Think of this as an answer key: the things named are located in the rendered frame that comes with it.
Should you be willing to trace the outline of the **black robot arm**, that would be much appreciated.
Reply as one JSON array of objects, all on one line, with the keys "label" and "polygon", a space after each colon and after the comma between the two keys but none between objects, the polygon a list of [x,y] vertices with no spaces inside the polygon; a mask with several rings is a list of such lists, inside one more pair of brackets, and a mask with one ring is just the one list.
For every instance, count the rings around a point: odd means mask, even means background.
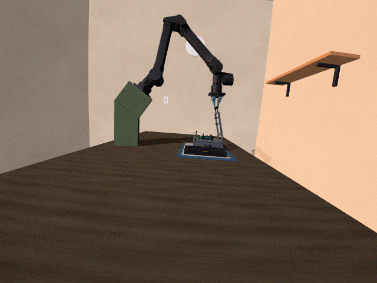
[{"label": "black robot arm", "polygon": [[195,33],[190,29],[187,21],[183,18],[183,16],[178,14],[176,16],[163,18],[163,30],[154,67],[149,71],[149,75],[147,75],[146,78],[143,79],[143,81],[140,81],[138,83],[139,86],[136,83],[133,83],[136,87],[138,87],[141,91],[149,96],[152,91],[151,88],[153,86],[161,87],[163,85],[164,80],[162,73],[164,71],[164,64],[167,56],[171,33],[173,31],[181,34],[181,37],[184,37],[198,53],[198,55],[203,59],[203,61],[209,67],[211,73],[214,75],[213,84],[221,84],[222,80],[223,85],[233,85],[233,74],[222,72],[223,64],[199,40]]}]

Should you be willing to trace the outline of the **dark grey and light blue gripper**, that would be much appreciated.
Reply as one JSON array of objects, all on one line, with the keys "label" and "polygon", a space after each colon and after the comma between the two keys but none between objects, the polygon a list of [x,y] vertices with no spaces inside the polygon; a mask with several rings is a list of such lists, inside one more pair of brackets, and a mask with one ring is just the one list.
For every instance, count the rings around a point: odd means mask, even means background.
[{"label": "dark grey and light blue gripper", "polygon": [[[209,95],[210,94],[210,95]],[[222,93],[221,92],[221,84],[213,84],[213,88],[212,88],[212,93],[209,93],[208,96],[211,97],[211,100],[213,102],[213,106],[214,106],[214,109],[215,109],[215,104],[216,104],[216,98],[217,99],[217,106],[219,106],[220,102],[221,102],[221,99],[222,99],[222,95],[226,95],[226,93]]]}]

